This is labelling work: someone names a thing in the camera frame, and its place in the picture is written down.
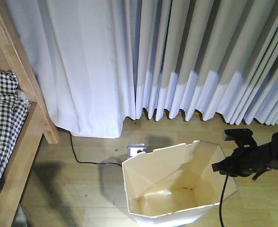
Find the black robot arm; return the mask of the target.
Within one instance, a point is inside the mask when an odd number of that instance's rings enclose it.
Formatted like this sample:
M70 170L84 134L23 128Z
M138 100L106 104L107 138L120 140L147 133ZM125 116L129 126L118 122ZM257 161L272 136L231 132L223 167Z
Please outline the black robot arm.
M255 173L255 181L263 173L278 170L278 132L271 141L258 146L250 129L226 129L222 137L225 141L233 140L237 144L232 155L213 163L212 169L221 175L248 177Z

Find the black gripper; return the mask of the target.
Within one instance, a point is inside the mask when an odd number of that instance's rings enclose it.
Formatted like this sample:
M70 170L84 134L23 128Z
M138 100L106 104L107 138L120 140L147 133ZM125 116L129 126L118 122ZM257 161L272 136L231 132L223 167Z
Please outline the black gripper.
M220 162L213 163L212 169L221 175L232 177L248 177L252 174L259 177L271 170L269 164L274 157L274 149L273 144L238 147L230 156Z

